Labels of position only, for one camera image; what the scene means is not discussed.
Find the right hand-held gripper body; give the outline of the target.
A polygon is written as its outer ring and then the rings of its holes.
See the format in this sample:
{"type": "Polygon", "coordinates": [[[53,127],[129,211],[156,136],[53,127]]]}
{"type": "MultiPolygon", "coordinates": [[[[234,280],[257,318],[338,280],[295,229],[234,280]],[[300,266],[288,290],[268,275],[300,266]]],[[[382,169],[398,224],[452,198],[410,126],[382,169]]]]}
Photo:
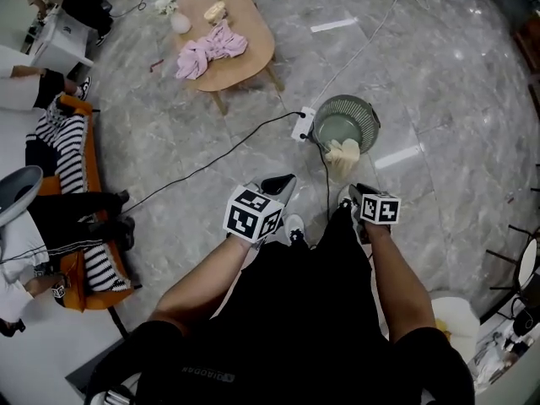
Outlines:
{"type": "Polygon", "coordinates": [[[386,226],[389,230],[399,221],[400,199],[388,192],[380,191],[361,183],[351,184],[348,193],[356,207],[353,218],[361,243],[369,243],[365,224],[386,226]]]}

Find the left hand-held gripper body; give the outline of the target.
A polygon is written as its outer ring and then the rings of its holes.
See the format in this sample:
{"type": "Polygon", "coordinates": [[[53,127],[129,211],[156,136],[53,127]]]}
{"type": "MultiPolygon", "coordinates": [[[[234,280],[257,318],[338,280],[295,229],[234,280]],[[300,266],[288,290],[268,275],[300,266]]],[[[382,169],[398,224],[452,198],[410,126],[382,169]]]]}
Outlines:
{"type": "Polygon", "coordinates": [[[294,174],[265,175],[237,186],[227,202],[223,229],[258,248],[283,224],[282,217],[297,178],[294,174]]]}

